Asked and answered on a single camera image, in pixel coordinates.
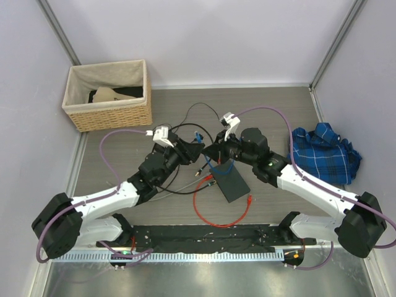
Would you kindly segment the black network switch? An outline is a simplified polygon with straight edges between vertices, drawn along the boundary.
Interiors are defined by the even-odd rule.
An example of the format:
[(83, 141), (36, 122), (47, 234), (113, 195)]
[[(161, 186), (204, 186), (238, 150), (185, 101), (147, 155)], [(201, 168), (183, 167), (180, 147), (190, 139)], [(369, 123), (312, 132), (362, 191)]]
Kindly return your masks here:
[(239, 171), (236, 169), (233, 160), (217, 165), (210, 169), (214, 180), (228, 203), (248, 195), (251, 191)]

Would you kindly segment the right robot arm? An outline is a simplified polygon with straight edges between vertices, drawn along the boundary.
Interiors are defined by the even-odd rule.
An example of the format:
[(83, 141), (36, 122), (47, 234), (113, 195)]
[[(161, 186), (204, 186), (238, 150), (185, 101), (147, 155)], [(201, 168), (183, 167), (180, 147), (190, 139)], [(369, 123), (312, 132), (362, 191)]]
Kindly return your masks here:
[(280, 239), (286, 244), (300, 238), (323, 239), (365, 258), (387, 228), (374, 195), (344, 191), (294, 167), (289, 159), (269, 148), (258, 128), (245, 129), (241, 137), (221, 131), (203, 154), (220, 163), (232, 159), (250, 165), (260, 181), (300, 196), (326, 213), (324, 217), (289, 213), (279, 229)]

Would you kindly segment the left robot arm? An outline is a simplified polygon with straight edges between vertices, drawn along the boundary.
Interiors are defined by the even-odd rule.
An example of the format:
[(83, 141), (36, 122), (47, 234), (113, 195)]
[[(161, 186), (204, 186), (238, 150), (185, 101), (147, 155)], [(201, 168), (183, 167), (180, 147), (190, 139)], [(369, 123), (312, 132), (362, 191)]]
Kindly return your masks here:
[(153, 139), (153, 152), (138, 167), (137, 173), (110, 189), (94, 194), (68, 197), (55, 195), (32, 223), (38, 238), (36, 257), (44, 263), (40, 251), (48, 259), (69, 252), (83, 237), (82, 227), (119, 209), (135, 207), (148, 202), (180, 165), (197, 161), (205, 145), (198, 141), (186, 142), (176, 134), (170, 139)]

